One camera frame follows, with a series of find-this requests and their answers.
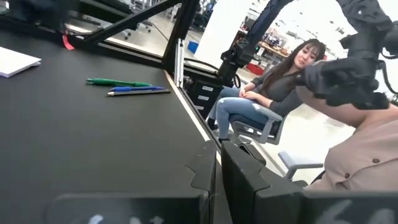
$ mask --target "red tag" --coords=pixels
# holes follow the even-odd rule
[[[75,49],[71,44],[69,44],[68,36],[67,36],[67,35],[63,35],[63,36],[62,36],[62,40],[63,40],[64,46],[65,46],[68,50],[74,50],[74,49]]]

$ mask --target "long dark hair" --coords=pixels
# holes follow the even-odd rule
[[[280,64],[276,65],[274,68],[271,69],[271,74],[268,75],[268,77],[264,80],[264,83],[262,85],[263,92],[266,92],[274,82],[280,80],[290,70],[290,68],[294,64],[294,58],[296,57],[296,55],[307,45],[308,47],[315,47],[318,50],[318,55],[315,61],[322,60],[324,58],[326,50],[325,44],[320,42],[318,39],[309,39],[305,41],[304,43],[296,47],[296,49],[294,49],[293,52],[287,58],[285,58]],[[291,88],[294,88],[293,82],[289,86]]]

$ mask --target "woman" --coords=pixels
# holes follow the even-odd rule
[[[317,39],[310,39],[300,44],[283,62],[263,76],[255,78],[240,90],[224,87],[216,107],[210,111],[208,125],[216,129],[218,123],[220,142],[228,140],[229,115],[241,114],[259,123],[266,123],[267,116],[258,113],[253,103],[269,108],[273,112],[285,116],[299,107],[302,102],[297,96],[294,77],[291,74],[301,71],[314,61],[323,59],[325,44]]]
[[[358,110],[353,105],[328,106],[307,87],[297,94],[313,109],[354,127],[354,134],[329,149],[325,172],[306,190],[398,191],[398,107]]]

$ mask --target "black table surface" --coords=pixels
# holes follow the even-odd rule
[[[45,206],[66,193],[198,193],[184,166],[205,140],[174,92],[107,97],[109,87],[85,84],[171,89],[164,71],[3,30],[0,47],[42,59],[0,78],[0,223],[42,223]]]

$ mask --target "person in beige shirt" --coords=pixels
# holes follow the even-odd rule
[[[398,190],[397,106],[390,104],[386,110],[332,107],[304,86],[298,86],[297,93],[312,108],[356,128],[351,137],[329,150],[325,173],[305,190]]]

